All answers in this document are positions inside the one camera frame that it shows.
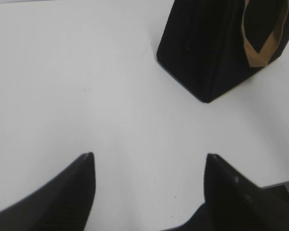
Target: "fabric bag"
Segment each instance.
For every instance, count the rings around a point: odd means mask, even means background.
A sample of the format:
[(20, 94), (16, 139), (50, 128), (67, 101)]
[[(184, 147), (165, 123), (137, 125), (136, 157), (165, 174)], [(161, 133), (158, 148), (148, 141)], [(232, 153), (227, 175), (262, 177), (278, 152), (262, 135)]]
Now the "fabric bag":
[(209, 103), (281, 56), (289, 0), (175, 0), (157, 58)]

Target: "table surface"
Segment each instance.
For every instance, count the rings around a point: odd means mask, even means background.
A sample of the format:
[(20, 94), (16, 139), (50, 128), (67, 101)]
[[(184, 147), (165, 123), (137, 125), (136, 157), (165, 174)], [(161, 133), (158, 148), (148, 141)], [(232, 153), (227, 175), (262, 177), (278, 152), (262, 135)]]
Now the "table surface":
[(156, 62), (172, 0), (0, 4), (0, 210), (92, 151), (86, 230), (158, 231), (203, 203), (207, 153), (289, 180), (289, 45), (210, 104)]

